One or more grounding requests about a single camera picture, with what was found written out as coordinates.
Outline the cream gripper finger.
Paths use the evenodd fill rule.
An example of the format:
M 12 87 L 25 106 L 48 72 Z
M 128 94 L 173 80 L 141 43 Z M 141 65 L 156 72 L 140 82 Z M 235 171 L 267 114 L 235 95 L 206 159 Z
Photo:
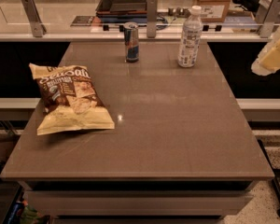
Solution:
M 259 59 L 259 65 L 269 73 L 280 70 L 280 38 Z

